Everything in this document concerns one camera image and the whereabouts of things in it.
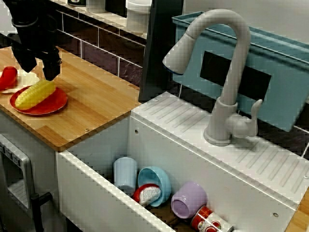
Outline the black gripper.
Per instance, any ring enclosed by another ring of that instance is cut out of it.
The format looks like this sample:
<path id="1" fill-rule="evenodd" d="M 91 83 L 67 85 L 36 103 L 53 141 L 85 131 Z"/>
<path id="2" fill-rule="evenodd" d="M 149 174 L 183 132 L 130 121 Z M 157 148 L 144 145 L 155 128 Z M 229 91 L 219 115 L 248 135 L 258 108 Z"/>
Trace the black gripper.
<path id="1" fill-rule="evenodd" d="M 61 58 L 55 46 L 57 21 L 52 16 L 14 16 L 16 34 L 9 34 L 12 52 L 20 67 L 27 73 L 37 65 L 35 57 L 44 57 L 45 79 L 54 80 L 60 74 Z"/>

